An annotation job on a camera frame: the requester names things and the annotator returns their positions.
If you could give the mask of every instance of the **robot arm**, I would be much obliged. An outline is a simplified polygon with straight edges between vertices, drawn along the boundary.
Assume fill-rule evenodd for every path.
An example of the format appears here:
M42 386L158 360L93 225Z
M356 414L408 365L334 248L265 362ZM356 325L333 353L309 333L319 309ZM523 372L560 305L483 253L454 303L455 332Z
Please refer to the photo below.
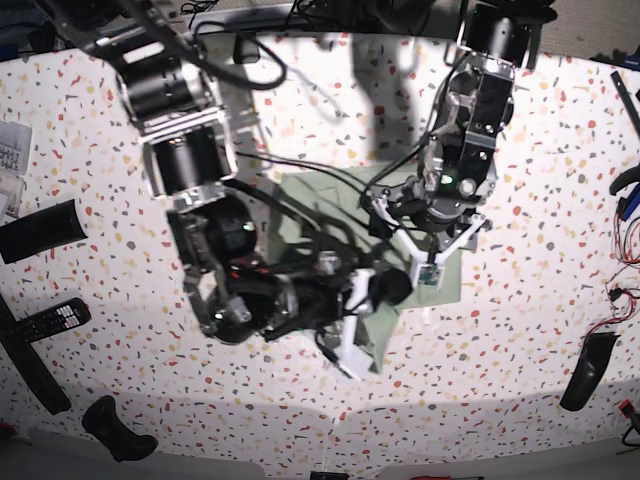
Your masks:
M477 208L486 203L498 180L496 140L513 115L516 69L527 48L535 59L534 37L556 17L549 8L552 1L484 1L491 6L476 7L466 42L459 46L440 92L417 175L395 187L380 185L377 179L367 192L372 222L395 226L393 234L411 257L414 287L439 286L451 253L475 250L478 231L491 228ZM428 234L426 250L403 228L403 218ZM381 231L382 236L390 234L389 228Z
M197 43L171 30L149 2L37 3L61 34L117 71L121 100L139 130L149 190L172 199L168 223L184 268L184 290L202 333L238 344L255 333L274 341L293 331L315 330L323 353L344 373L366 372L370 361L355 345L354 335L343 335L334 349L343 353L336 354L323 346L324 331L347 319L347 330L354 334L360 316L377 308L374 301L385 300L372 292L379 278L395 271L362 268L361 252L353 245L325 234L321 226L234 178L232 135L218 81L274 88L286 77L280 59L260 45L281 65L282 75L256 84L208 63ZM110 29L111 20L124 10L135 22ZM246 205L232 190L300 223L303 236L314 245L308 261L302 266L269 266L255 257L246 261L254 254L257 231ZM210 274L215 288L203 295L203 279ZM399 303L411 292L408 283L404 287L406 291L390 301Z
M373 182L368 189L365 207L372 222L382 222L387 238L398 235L411 253L407 275L362 264L364 255L355 245L234 178L232 135L218 81L249 89L277 87L286 66L273 52L258 44L282 74L259 84L209 63L197 42L177 35L148 1L36 2L62 35L117 71L122 102L139 130L150 191L172 199L168 222L184 267L184 290L203 334L238 344L255 333L274 341L312 330L323 354L356 378L371 365L358 348L358 322L383 302L401 303L418 283L438 284L446 258L458 248L473 248L478 230L489 225L476 208L497 180L496 137L511 117L515 69L534 27L553 12L548 0L537 9L518 9L521 4L509 0L478 7L461 47L466 53L436 105L417 176L398 187ZM135 21L111 28L125 10ZM231 190L298 222L312 253L295 265L247 261L256 247L256 226ZM403 228L405 217L429 234L428 250L418 248ZM215 288L203 295L203 279L210 274Z

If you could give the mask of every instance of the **screw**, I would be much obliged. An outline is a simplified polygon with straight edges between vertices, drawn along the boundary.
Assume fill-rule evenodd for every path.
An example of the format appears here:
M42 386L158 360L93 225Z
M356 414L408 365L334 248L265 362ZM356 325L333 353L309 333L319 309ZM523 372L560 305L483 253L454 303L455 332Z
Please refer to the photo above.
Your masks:
M458 191L463 197L469 197L476 191L476 182L471 178L465 178L458 184Z

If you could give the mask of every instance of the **black foam grip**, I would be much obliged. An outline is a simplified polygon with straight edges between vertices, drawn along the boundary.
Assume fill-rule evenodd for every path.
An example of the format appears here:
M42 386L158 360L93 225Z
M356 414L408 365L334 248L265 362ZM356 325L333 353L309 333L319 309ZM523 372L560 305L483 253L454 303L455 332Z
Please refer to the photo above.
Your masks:
M616 195L624 187L636 182L640 182L640 166L622 172L609 187L609 193Z
M411 280L406 272L398 268L390 268L369 281L369 298L375 308L381 302L391 306L401 304L413 292Z
M84 238L75 201L69 200L0 227L0 254L13 263Z
M578 365L560 400L562 408L570 412L584 408L607 370L618 337L614 333L596 333L587 338Z
M151 435L136 435L120 421L116 401L111 395L89 407L82 417L82 426L107 447L116 462L142 460L158 446L158 441Z

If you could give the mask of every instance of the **connector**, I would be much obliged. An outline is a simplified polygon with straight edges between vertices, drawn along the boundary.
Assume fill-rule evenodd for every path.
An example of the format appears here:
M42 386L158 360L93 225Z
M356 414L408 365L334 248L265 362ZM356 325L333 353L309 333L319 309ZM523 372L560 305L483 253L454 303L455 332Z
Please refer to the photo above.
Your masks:
M623 292L624 292L624 290L622 290L621 288L614 288L613 290L610 290L609 291L609 300L611 300L612 302L615 302L616 300L618 300L622 296Z
M633 405L631 405L631 402L629 400L625 400L624 402L622 402L618 406L618 408L626 418L630 418L631 415L636 413L636 409L633 408Z

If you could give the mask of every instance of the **terrazzo tabletop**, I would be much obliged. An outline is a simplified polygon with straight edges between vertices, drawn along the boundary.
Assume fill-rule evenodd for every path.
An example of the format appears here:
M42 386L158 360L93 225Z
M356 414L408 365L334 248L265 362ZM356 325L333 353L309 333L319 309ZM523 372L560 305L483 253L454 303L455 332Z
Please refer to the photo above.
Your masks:
M448 73L445 45L427 39L265 41L291 66L288 80L252 96L224 88L236 143L337 166L409 151ZM222 58L223 50L213 53ZM246 72L261 78L275 68L260 61ZM610 312L604 282L619 266L608 186L639 158L612 71L542 55L535 73L518 74L516 113L499 139L500 181L482 209L494 229L477 253L463 254L462 301L405 312L383 374L346 383L302 336L228 347L199 333L166 204L145 191L136 131L108 65L76 50L0 64L1 119L33 128L21 215L75 198L88 234L0 266L0 291L18 318L73 296L93 314L34 344L73 408L49 415L0 349L0 420L89 438L83 412L112 394L122 420L155 435L160 451L253 461L283 477L375 477L389 465L621 434L617 404L639 400L636 321L618 326L622 336L587 407L559 406L581 337ZM640 73L622 75L632 94L640 88ZM625 281L635 286L637 278Z

